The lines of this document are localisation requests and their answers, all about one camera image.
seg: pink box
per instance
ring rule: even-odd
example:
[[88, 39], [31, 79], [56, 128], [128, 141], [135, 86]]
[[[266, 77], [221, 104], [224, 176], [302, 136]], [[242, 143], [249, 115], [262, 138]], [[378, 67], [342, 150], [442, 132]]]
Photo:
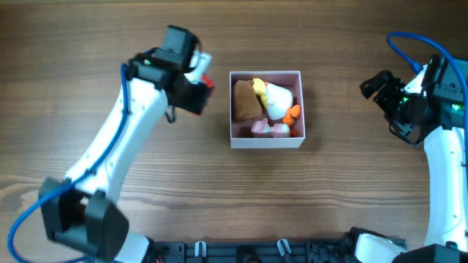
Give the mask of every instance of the pink box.
[[[238, 80], [251, 80], [255, 77], [263, 81], [287, 88], [292, 92], [294, 98], [293, 104], [301, 106], [301, 115], [295, 119], [291, 129], [298, 133], [297, 137], [291, 138], [255, 138], [250, 129], [255, 121], [262, 118], [248, 120], [244, 122], [233, 121], [233, 86]], [[306, 127], [304, 124], [304, 106], [302, 99], [301, 72], [299, 71], [272, 71], [272, 72], [230, 72], [230, 118], [231, 118], [231, 148], [299, 148], [304, 139], [306, 139]], [[268, 121], [269, 125], [281, 123], [279, 121]]]

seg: pink toy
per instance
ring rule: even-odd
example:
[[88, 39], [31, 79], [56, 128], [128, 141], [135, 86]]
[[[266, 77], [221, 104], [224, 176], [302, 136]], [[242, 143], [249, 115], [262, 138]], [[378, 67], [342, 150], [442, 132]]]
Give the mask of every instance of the pink toy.
[[252, 134], [257, 138], [288, 138], [291, 136], [290, 127], [283, 123], [274, 124], [273, 127], [268, 125], [268, 119], [264, 118], [261, 121], [255, 121], [251, 128]]

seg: wooden table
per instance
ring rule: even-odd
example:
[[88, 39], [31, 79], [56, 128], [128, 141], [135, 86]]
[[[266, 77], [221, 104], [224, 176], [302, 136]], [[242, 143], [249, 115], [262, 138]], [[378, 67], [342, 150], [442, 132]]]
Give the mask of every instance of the wooden table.
[[[199, 36], [214, 57], [208, 73], [217, 90], [204, 115], [178, 112], [144, 145], [118, 203], [133, 230], [155, 240], [305, 240], [359, 226], [421, 246], [425, 153], [392, 136], [358, 86], [382, 69], [411, 80], [386, 44], [390, 31], [425, 34], [468, 57], [468, 2], [364, 2], [0, 7], [0, 262], [12, 262], [4, 237], [44, 178], [62, 178], [103, 124], [120, 63], [160, 45], [167, 24]], [[434, 52], [396, 43], [421, 63]], [[229, 71], [259, 70], [301, 71], [306, 140], [298, 150], [230, 149]], [[16, 243], [38, 261], [76, 254], [46, 241], [39, 212]]]

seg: toy food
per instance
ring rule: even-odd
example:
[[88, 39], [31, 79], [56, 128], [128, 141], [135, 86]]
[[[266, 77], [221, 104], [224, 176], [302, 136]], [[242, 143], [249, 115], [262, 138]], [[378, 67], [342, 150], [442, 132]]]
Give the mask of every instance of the toy food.
[[291, 136], [290, 127], [283, 123], [277, 123], [271, 127], [273, 138], [288, 138]]
[[252, 125], [252, 134], [254, 137], [260, 138], [287, 138], [290, 137], [290, 127], [283, 123], [274, 124], [273, 127], [268, 125], [268, 119], [264, 118], [261, 121], [255, 121]]
[[283, 123], [288, 126], [294, 124], [295, 119], [301, 114], [301, 106], [295, 105], [294, 107], [286, 110], [286, 116], [283, 118]]
[[234, 85], [234, 121], [246, 121], [263, 116], [262, 106], [255, 96], [252, 81], [239, 80]]
[[287, 109], [293, 105], [291, 91], [259, 78], [254, 78], [252, 81], [255, 95], [260, 97], [260, 101], [268, 112], [268, 117], [273, 121], [284, 118]]
[[269, 137], [270, 136], [270, 126], [268, 125], [268, 119], [264, 118], [261, 121], [255, 121], [252, 125], [251, 131], [254, 137]]

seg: black base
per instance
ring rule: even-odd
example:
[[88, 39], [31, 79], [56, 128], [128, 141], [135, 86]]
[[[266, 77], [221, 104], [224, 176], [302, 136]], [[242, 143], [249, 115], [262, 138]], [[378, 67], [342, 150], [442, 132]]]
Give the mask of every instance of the black base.
[[[290, 254], [280, 253], [277, 242], [261, 243], [206, 243], [205, 256], [203, 245], [199, 243], [198, 256], [195, 256], [196, 245], [183, 242], [154, 242], [145, 263], [350, 263], [359, 262], [354, 257], [354, 249], [348, 249], [344, 242], [349, 237], [334, 240], [310, 240], [306, 242], [287, 242]], [[405, 240], [392, 240], [406, 248]]]

